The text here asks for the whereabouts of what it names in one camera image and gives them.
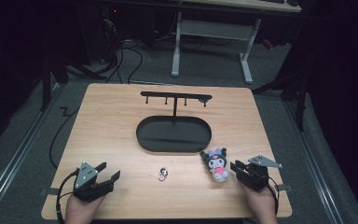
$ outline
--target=plush toy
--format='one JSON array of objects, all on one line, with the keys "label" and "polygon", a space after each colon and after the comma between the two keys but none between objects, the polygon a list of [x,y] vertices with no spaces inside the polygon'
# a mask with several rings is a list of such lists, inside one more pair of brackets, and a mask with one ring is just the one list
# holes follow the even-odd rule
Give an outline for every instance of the plush toy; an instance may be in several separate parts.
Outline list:
[{"label": "plush toy", "polygon": [[201,151],[200,155],[205,164],[210,168],[212,178],[216,182],[224,182],[228,178],[228,172],[226,171],[226,155],[227,150],[218,148],[217,150],[209,150],[208,154]]}]

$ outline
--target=white desk frame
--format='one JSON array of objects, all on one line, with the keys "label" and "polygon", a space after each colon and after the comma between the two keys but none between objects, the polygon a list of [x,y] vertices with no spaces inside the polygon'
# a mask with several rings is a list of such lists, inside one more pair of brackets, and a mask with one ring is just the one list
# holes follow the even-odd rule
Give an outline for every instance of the white desk frame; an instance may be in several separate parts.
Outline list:
[{"label": "white desk frame", "polygon": [[257,35],[257,30],[260,25],[260,22],[261,20],[257,19],[253,26],[246,26],[219,22],[182,20],[182,13],[179,12],[176,28],[175,50],[173,53],[172,62],[172,76],[179,76],[181,35],[198,35],[247,41],[244,53],[240,53],[239,56],[245,82],[247,84],[252,84],[253,79],[251,71],[249,69],[248,56],[255,41],[255,36]]}]

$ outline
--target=human hand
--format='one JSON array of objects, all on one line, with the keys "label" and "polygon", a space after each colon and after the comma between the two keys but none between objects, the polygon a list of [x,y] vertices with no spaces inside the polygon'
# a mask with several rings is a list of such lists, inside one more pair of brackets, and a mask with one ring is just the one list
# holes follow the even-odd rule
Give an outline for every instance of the human hand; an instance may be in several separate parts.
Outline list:
[{"label": "human hand", "polygon": [[275,200],[272,193],[267,187],[260,191],[249,189],[240,181],[238,181],[241,188],[246,193],[246,201],[249,207],[255,213],[260,224],[277,224],[278,220],[275,214]]},{"label": "human hand", "polygon": [[79,200],[74,195],[69,196],[66,203],[65,224],[90,224],[105,196],[89,203]]}]

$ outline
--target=gray carpet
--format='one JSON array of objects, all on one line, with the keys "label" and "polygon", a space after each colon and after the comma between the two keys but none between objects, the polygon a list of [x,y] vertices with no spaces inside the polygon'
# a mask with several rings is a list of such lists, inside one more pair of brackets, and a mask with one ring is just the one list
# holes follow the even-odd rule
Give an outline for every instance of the gray carpet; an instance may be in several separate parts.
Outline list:
[{"label": "gray carpet", "polygon": [[[244,83],[237,54],[226,53],[224,50],[210,51],[215,46],[207,45],[203,45],[197,50],[190,50],[197,46],[194,43],[184,46],[189,49],[182,51],[180,76],[173,78],[170,75],[173,46],[169,41],[162,44],[156,45],[152,49],[142,44],[132,48],[141,52],[143,58],[142,65],[131,77],[132,83],[147,81],[176,85],[255,89],[275,78],[282,60],[290,49],[290,46],[279,46],[268,50],[263,46],[255,45],[249,57],[255,83],[249,86]],[[129,42],[126,43],[126,46],[135,46],[135,44]],[[237,46],[238,43],[234,43],[224,46],[224,48],[235,51],[238,50]],[[131,49],[124,49],[123,53],[123,64],[120,66],[119,73],[121,79],[126,82],[141,57]],[[92,69],[99,69],[101,66],[95,64]],[[120,78],[114,75],[110,82],[119,83],[119,81]],[[48,151],[54,135],[67,119],[63,114],[62,107],[67,108],[66,114],[73,113],[80,106],[86,88],[92,82],[96,81],[87,77],[71,76],[70,82],[59,88],[62,90],[61,94],[57,96],[51,106],[30,145],[25,160],[18,172],[14,174],[11,184],[0,201],[0,223],[56,223],[44,220],[40,215],[46,199],[46,195],[41,194],[41,191],[50,186],[55,175],[55,169],[48,158]],[[255,100],[275,158],[283,164],[284,168],[281,170],[283,182],[293,189],[288,192],[293,214],[287,218],[280,218],[279,222],[288,224],[332,223],[315,187],[296,126],[293,125],[285,103],[281,101],[277,93],[279,92],[268,91],[256,95]],[[39,84],[27,102],[13,116],[10,125],[0,138],[0,175],[5,171],[11,157],[21,145],[24,135],[39,114],[41,94],[42,89]],[[304,116],[304,134],[326,178],[327,185],[332,191],[335,202],[337,202],[342,223],[358,223],[358,204],[324,141],[309,98],[307,104]],[[73,116],[63,126],[53,145],[52,158],[56,164],[60,160],[75,118],[76,116]]]}]

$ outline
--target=keyring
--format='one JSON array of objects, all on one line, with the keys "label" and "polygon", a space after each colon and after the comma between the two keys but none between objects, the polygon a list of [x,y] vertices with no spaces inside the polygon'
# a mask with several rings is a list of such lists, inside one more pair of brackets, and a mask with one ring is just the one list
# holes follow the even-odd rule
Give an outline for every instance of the keyring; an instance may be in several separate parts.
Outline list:
[{"label": "keyring", "polygon": [[167,177],[168,175],[168,169],[166,167],[162,167],[160,170],[159,170],[159,174],[158,174],[158,179],[160,181],[163,181],[165,180],[165,178]]}]

